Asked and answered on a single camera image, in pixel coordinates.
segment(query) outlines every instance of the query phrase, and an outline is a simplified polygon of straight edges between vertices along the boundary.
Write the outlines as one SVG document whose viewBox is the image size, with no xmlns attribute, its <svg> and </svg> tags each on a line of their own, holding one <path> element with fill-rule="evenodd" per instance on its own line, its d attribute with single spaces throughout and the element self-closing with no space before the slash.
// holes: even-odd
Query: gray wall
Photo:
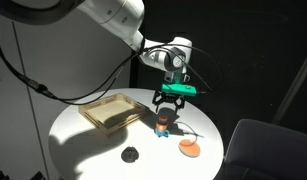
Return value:
<svg viewBox="0 0 307 180">
<path fill-rule="evenodd" d="M 95 89 L 131 54 L 124 42 L 78 10 L 51 25 L 15 23 L 15 29 L 24 67 L 12 22 L 0 16 L 0 41 L 7 58 L 58 97 L 76 97 Z M 113 88 L 129 86 L 129 71 L 127 65 Z M 27 90 L 0 59 L 0 170 L 15 180 L 29 179 L 37 171 L 59 179 L 48 153 L 48 133 L 66 107 Z"/>
</svg>

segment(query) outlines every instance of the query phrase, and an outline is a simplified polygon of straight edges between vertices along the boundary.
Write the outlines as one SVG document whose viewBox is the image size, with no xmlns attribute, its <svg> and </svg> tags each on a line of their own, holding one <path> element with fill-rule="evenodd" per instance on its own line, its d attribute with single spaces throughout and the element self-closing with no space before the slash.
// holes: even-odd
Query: orange plate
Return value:
<svg viewBox="0 0 307 180">
<path fill-rule="evenodd" d="M 201 153 L 200 146 L 196 142 L 189 139 L 183 139 L 179 143 L 179 148 L 183 154 L 189 157 L 197 157 Z"/>
</svg>

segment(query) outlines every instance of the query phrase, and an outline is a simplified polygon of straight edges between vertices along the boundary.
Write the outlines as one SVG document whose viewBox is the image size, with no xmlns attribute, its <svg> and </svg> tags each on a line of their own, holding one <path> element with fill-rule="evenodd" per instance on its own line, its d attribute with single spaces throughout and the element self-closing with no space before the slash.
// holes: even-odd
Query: green gripper part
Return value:
<svg viewBox="0 0 307 180">
<path fill-rule="evenodd" d="M 184 84 L 162 84 L 162 92 L 173 93 L 184 96 L 196 96 L 197 91 L 194 86 Z"/>
</svg>

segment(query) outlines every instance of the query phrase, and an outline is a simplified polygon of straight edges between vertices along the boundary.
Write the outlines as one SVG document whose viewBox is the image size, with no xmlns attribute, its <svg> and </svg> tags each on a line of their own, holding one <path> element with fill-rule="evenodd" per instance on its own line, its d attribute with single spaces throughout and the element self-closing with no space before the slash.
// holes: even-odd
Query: dark background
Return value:
<svg viewBox="0 0 307 180">
<path fill-rule="evenodd" d="M 188 99 L 219 129 L 224 149 L 240 119 L 272 122 L 307 57 L 307 1 L 145 0 L 146 39 L 190 39 L 191 65 L 214 92 Z M 131 86 L 159 90 L 164 73 L 132 64 Z M 190 84 L 205 89 L 191 74 Z M 279 125 L 307 133 L 307 78 Z"/>
</svg>

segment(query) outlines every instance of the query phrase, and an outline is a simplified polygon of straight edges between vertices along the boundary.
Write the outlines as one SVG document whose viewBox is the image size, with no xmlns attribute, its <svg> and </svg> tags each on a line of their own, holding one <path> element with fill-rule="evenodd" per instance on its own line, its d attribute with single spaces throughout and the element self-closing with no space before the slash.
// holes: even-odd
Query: round table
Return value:
<svg viewBox="0 0 307 180">
<path fill-rule="evenodd" d="M 161 104 L 155 113 L 152 90 L 115 89 L 105 96 L 117 93 L 149 107 L 150 112 L 110 137 L 86 120 L 78 112 L 78 106 L 67 107 L 55 120 L 49 133 L 49 152 L 64 179 L 207 180 L 216 176 L 223 160 L 223 142 L 213 122 L 202 111 L 186 102 L 177 114 L 170 103 Z M 100 94 L 77 102 L 91 100 Z M 177 122 L 169 125 L 169 137 L 158 137 L 154 133 L 160 115 Z M 185 156 L 179 150 L 179 142 L 195 140 L 195 137 L 200 155 L 195 158 Z M 129 146 L 139 153 L 134 163 L 121 159 L 121 153 Z"/>
</svg>

